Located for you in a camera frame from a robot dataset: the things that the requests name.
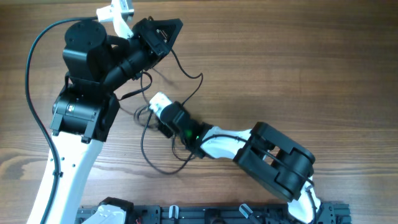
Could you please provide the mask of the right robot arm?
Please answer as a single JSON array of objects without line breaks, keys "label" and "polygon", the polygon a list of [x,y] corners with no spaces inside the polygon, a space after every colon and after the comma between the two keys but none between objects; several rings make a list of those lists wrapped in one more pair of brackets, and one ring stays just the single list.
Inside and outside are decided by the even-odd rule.
[{"label": "right robot arm", "polygon": [[150,108],[166,136],[178,136],[194,156],[231,159],[266,190],[287,201],[293,219],[318,221],[321,202],[312,180],[315,156],[308,149],[264,122],[245,131],[228,131],[192,119],[177,101],[152,102]]}]

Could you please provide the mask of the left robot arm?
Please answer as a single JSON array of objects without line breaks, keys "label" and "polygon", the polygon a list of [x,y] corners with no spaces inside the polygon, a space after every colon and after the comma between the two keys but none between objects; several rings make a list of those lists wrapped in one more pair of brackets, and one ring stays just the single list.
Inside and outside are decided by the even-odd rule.
[{"label": "left robot arm", "polygon": [[115,91],[137,80],[172,49],[180,19],[148,17],[126,37],[108,35],[95,17],[68,20],[63,60],[68,70],[42,132],[49,145],[29,223],[73,223],[88,175],[120,108]]}]

